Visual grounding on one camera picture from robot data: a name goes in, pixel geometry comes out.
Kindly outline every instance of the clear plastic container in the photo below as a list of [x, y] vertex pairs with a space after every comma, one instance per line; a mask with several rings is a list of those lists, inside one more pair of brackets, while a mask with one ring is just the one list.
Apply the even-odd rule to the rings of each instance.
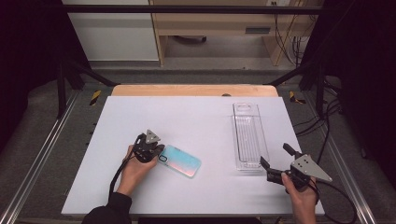
[[262, 171], [260, 157], [269, 161], [269, 156], [257, 105], [233, 104], [233, 138], [236, 169]]

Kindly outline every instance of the white tabletop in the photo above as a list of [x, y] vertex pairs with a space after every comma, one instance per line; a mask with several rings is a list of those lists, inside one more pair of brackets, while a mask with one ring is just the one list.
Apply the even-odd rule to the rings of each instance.
[[[151, 129], [160, 144], [199, 158], [193, 179], [158, 164], [132, 195], [130, 213], [141, 217], [262, 216], [291, 214], [284, 187], [265, 172], [237, 171], [232, 114], [234, 103], [259, 106], [272, 168], [293, 161], [284, 143], [300, 150], [281, 97], [110, 96], [70, 189], [62, 214], [84, 216], [105, 205], [108, 188], [136, 137]], [[324, 214], [321, 203], [317, 214]]]

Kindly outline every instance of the sleeve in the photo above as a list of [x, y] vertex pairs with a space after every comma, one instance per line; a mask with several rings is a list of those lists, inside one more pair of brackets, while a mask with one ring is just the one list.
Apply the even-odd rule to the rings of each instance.
[[106, 206], [96, 207], [84, 217], [81, 224], [130, 224], [129, 209], [132, 199], [126, 195], [114, 192]]

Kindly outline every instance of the human hand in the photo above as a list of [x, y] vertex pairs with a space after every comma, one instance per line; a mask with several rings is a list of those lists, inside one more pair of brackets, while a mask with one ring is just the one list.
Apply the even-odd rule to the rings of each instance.
[[[128, 147], [128, 152], [126, 153], [125, 160], [131, 153], [133, 146]], [[131, 196], [134, 188], [136, 188], [139, 183], [143, 180], [146, 174], [157, 164], [157, 157], [154, 157], [150, 162], [142, 163], [133, 156], [132, 159], [128, 161], [121, 173], [120, 185], [117, 189], [118, 193]]]
[[297, 190], [285, 173], [282, 173], [282, 182], [291, 198], [295, 222], [297, 224], [316, 223], [315, 205], [317, 203], [317, 194], [311, 188], [306, 188], [303, 191]]

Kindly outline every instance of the holographic phone case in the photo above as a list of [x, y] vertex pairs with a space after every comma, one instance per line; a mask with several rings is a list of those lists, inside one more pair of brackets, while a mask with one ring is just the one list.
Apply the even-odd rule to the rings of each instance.
[[199, 159], [170, 145], [160, 154], [159, 162], [189, 178], [193, 178], [201, 166]]

